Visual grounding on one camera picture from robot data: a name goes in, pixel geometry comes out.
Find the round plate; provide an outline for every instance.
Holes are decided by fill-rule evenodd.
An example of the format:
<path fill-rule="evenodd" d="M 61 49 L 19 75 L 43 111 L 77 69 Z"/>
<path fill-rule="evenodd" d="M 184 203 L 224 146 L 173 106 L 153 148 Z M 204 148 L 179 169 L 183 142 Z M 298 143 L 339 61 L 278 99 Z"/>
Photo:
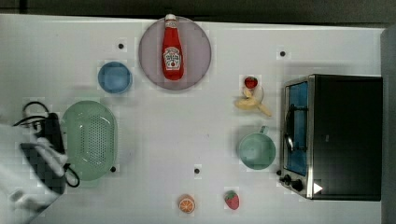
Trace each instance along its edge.
<path fill-rule="evenodd" d="M 98 81 L 104 91 L 123 93 L 132 84 L 132 75 L 122 63 L 107 63 L 99 71 Z"/>
<path fill-rule="evenodd" d="M 63 117 L 68 162 L 81 180 L 106 174 L 116 158 L 117 122 L 109 109 L 94 101 L 70 106 Z"/>
<path fill-rule="evenodd" d="M 250 169 L 262 170 L 274 161 L 276 149 L 270 137 L 263 133 L 246 136 L 239 145 L 239 158 Z"/>
<path fill-rule="evenodd" d="M 177 28 L 183 51 L 184 75 L 178 81 L 166 79 L 161 64 L 165 21 L 153 23 L 143 34 L 139 45 L 139 62 L 148 79 L 158 86 L 178 91 L 199 82 L 207 72 L 211 60 L 209 39 L 195 22 L 177 17 Z"/>

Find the strawberry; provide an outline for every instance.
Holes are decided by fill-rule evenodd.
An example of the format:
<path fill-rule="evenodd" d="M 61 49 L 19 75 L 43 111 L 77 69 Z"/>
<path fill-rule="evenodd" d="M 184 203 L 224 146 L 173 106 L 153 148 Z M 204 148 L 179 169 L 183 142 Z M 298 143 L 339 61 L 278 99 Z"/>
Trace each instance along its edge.
<path fill-rule="evenodd" d="M 256 88 L 257 84 L 259 84 L 259 81 L 255 77 L 247 77 L 245 78 L 245 86 L 248 89 L 254 89 Z"/>
<path fill-rule="evenodd" d="M 228 192 L 228 193 L 226 194 L 224 200 L 225 200 L 225 202 L 227 203 L 227 205 L 228 205 L 231 209 L 233 209 L 233 210 L 236 210 L 236 209 L 239 207 L 239 197 L 238 197 L 238 195 L 237 195 L 235 192 L 233 192 L 233 191 Z"/>

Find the red ketchup bottle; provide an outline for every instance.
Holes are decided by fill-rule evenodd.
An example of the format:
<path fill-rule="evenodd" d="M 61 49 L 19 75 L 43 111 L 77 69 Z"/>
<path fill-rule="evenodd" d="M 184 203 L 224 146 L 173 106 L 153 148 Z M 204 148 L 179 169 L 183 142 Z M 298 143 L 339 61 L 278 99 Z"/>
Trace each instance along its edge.
<path fill-rule="evenodd" d="M 165 34 L 163 36 L 163 74 L 167 79 L 179 80 L 183 77 L 184 60 L 178 38 L 176 16 L 165 17 Z"/>

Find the black cable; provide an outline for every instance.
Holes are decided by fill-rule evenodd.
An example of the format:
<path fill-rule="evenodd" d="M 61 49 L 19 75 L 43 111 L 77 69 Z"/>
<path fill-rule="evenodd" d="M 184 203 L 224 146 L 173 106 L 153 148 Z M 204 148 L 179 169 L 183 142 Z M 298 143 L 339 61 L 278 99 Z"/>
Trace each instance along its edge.
<path fill-rule="evenodd" d="M 43 103 L 40 103 L 40 102 L 38 102 L 38 101 L 32 101 L 32 102 L 27 103 L 27 104 L 23 107 L 22 113 L 25 113 L 25 110 L 26 110 L 26 108 L 27 108 L 29 105 L 41 105 L 47 113 L 50 112 L 49 109 L 48 109 Z"/>
<path fill-rule="evenodd" d="M 35 120 L 35 121 L 32 121 L 32 122 L 22 123 L 22 124 L 20 124 L 20 126 L 28 125 L 28 124 L 36 124 L 36 123 L 41 122 L 42 120 L 44 120 L 44 119 L 38 119 L 38 120 Z"/>
<path fill-rule="evenodd" d="M 29 120 L 29 119 L 45 119 L 46 117 L 44 117 L 44 116 L 31 116 L 31 117 L 28 117 L 28 118 L 24 118 L 24 119 L 21 119 L 20 121 L 18 121 L 18 122 L 16 122 L 14 125 L 12 125 L 12 126 L 18 126 L 18 125 L 20 125 L 20 124 L 22 124 L 22 123 L 24 123 L 26 120 Z"/>
<path fill-rule="evenodd" d="M 78 186 L 79 186 L 79 177 L 78 177 L 78 175 L 76 174 L 76 172 L 75 172 L 72 168 L 70 168 L 70 163 L 67 163 L 67 164 L 64 165 L 64 175 L 66 175 L 67 170 L 70 170 L 70 172 L 73 174 L 73 176 L 74 176 L 75 179 L 77 180 L 77 184 L 72 185 L 72 184 L 69 183 L 69 180 L 66 178 L 66 183 L 67 183 L 67 185 L 68 185 L 69 187 L 71 187 L 71 188 L 76 188 L 76 187 L 78 187 Z"/>

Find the green colander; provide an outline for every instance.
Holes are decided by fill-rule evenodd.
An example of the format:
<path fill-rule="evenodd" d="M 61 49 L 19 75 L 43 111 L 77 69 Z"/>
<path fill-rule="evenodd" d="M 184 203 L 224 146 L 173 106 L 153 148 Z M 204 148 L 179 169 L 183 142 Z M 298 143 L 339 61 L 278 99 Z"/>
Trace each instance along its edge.
<path fill-rule="evenodd" d="M 106 174 L 117 155 L 117 122 L 111 111 L 95 101 L 70 106 L 63 117 L 68 162 L 81 180 Z"/>

